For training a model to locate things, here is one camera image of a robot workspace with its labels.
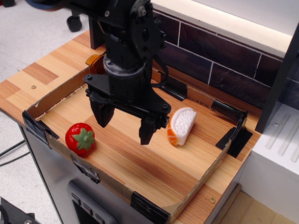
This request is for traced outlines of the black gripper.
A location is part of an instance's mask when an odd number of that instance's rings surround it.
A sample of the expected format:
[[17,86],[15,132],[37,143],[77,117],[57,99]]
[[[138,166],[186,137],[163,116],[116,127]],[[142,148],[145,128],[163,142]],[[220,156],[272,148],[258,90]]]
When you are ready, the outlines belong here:
[[87,74],[87,96],[98,124],[105,128],[115,109],[141,118],[140,144],[148,145],[153,134],[169,123],[171,106],[151,85],[151,60],[133,70],[124,70],[104,58],[106,75]]

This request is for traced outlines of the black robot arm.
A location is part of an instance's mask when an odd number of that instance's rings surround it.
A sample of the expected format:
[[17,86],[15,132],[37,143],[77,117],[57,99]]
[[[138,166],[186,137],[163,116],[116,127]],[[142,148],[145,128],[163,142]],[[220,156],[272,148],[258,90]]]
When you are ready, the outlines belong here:
[[70,6],[98,22],[106,46],[105,74],[85,76],[91,108],[102,127],[119,109],[139,117],[140,142],[166,127],[171,106],[155,93],[153,62],[165,47],[150,0],[70,0]]

